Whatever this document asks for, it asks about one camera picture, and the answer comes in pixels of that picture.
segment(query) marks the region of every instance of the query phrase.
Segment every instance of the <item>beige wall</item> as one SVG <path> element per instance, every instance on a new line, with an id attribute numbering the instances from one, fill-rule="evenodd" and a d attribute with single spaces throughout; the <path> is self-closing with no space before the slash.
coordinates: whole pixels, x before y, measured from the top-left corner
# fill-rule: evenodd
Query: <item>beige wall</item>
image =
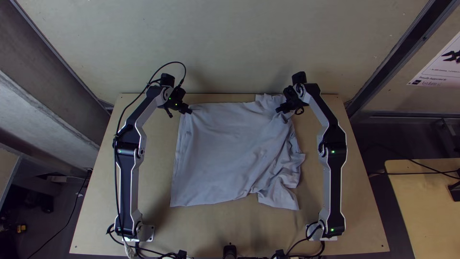
<path id="1" fill-rule="evenodd" d="M 113 103 L 173 60 L 187 65 L 191 93 L 279 93 L 303 70 L 345 101 L 427 0 L 18 2 L 88 87 Z"/>
<path id="2" fill-rule="evenodd" d="M 460 113 L 458 88 L 406 85 L 460 31 L 460 6 L 365 106 L 366 111 Z"/>

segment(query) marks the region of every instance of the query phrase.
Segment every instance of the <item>metal frame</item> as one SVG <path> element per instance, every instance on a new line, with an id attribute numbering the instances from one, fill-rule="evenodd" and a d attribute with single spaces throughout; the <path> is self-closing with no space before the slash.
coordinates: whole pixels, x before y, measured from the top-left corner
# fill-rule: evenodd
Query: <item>metal frame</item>
<path id="1" fill-rule="evenodd" d="M 419 50 L 459 3 L 460 0 L 431 0 L 426 4 L 389 55 L 346 107 L 346 112 L 352 122 L 358 120 L 359 113 L 364 106 Z"/>

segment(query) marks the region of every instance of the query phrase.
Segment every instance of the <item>wall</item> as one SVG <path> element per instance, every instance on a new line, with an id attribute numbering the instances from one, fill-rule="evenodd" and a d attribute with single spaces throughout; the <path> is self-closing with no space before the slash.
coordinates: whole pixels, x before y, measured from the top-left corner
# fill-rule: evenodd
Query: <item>wall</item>
<path id="1" fill-rule="evenodd" d="M 91 141 L 101 143 L 109 115 L 9 1 L 0 1 L 0 70 Z"/>
<path id="2" fill-rule="evenodd" d="M 460 114 L 458 88 L 406 85 L 460 31 L 460 6 L 364 107 L 364 111 Z"/>
<path id="3" fill-rule="evenodd" d="M 70 165 L 93 167 L 99 146 L 0 71 L 0 128 Z"/>
<path id="4" fill-rule="evenodd" d="M 427 0 L 18 2 L 95 95 L 114 103 L 173 60 L 187 65 L 190 93 L 280 93 L 306 71 L 346 101 Z"/>

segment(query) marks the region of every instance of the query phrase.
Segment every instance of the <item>wooden table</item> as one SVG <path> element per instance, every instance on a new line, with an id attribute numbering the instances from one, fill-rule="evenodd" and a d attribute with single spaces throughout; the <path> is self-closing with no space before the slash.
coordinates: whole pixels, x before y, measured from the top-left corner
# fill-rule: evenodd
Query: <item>wooden table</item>
<path id="1" fill-rule="evenodd" d="M 460 168 L 460 158 L 416 161 L 439 171 Z M 388 173 L 432 172 L 409 160 L 388 160 L 385 168 Z M 458 180 L 443 175 L 389 177 L 415 257 L 459 258 L 460 202 L 452 200 L 447 188 Z"/>
<path id="2" fill-rule="evenodd" d="M 125 254 L 123 247 L 105 232 L 116 215 L 112 139 L 122 109 L 135 96 L 122 94 L 117 99 L 80 212 L 71 253 Z M 187 94 L 184 101 L 188 104 L 251 102 L 254 97 L 253 94 Z M 342 100 L 337 95 L 323 97 L 347 133 L 348 143 L 342 200 L 346 231 L 338 241 L 326 243 L 324 254 L 388 251 L 380 215 Z M 136 106 L 128 109 L 125 116 Z M 141 247 L 161 252 L 182 249 L 194 257 L 216 258 L 222 256 L 223 246 L 231 242 L 240 255 L 271 256 L 276 249 L 286 251 L 305 237 L 305 224 L 318 219 L 322 206 L 322 166 L 316 144 L 320 124 L 310 109 L 293 117 L 300 148 L 306 154 L 299 186 L 293 190 L 299 211 L 259 204 L 254 194 L 214 205 L 169 208 L 179 118 L 178 113 L 170 119 L 164 111 L 156 110 L 144 125 L 148 141 L 146 157 L 139 170 L 138 207 L 144 222 L 156 226 L 156 233 L 153 242 L 142 243 Z M 319 247 L 319 242 L 303 242 L 293 252 L 312 254 Z"/>
<path id="3" fill-rule="evenodd" d="M 0 145 L 0 209 L 5 201 L 19 163 L 19 156 Z"/>

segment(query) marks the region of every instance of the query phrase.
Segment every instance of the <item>floor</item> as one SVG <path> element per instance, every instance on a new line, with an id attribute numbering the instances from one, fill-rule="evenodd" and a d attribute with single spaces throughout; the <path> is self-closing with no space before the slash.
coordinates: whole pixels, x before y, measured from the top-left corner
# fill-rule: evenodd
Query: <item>floor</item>
<path id="1" fill-rule="evenodd" d="M 447 156 L 443 145 L 440 144 L 437 132 L 433 130 L 433 127 L 429 124 L 358 124 L 353 126 L 353 130 L 368 173 L 383 171 L 384 162 L 386 160 L 402 159 L 403 157 L 400 155 L 409 158 L 442 158 Z M 381 148 L 376 145 L 376 143 L 384 144 L 389 149 L 394 149 L 397 153 Z M 374 254 L 325 256 L 323 258 L 414 258 L 404 222 L 388 178 L 386 176 L 375 176 L 371 177 L 369 180 L 374 191 L 374 196 L 391 251 Z M 75 184 L 64 186 L 62 194 L 55 200 L 55 212 L 52 214 L 46 214 L 39 208 L 20 213 L 21 220 L 24 220 L 29 225 L 28 236 L 23 235 L 16 238 L 18 254 L 21 259 L 27 258 L 27 256 L 29 256 L 33 250 L 37 249 L 47 237 L 52 236 L 65 224 L 73 207 L 76 197 L 75 193 L 78 191 L 78 188 L 79 186 Z M 68 253 L 82 200 L 81 198 L 78 199 L 77 208 L 69 226 L 53 239 L 53 241 L 48 243 L 39 253 L 35 254 L 33 256 L 34 259 L 126 258 Z"/>

